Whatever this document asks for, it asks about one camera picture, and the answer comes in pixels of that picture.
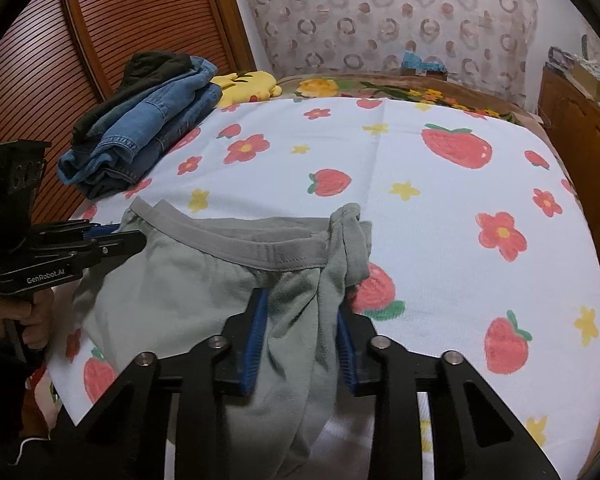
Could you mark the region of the person's left hand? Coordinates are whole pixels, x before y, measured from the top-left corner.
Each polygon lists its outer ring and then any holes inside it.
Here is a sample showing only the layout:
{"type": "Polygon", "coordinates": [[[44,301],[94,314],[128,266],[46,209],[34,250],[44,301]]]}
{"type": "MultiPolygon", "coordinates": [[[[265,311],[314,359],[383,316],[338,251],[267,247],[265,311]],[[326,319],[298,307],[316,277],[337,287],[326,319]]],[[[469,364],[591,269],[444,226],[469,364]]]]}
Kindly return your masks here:
{"type": "Polygon", "coordinates": [[[24,344],[34,350],[43,349],[50,341],[54,300],[50,288],[36,292],[29,301],[0,298],[0,338],[5,337],[6,320],[19,322],[24,327],[24,344]]]}

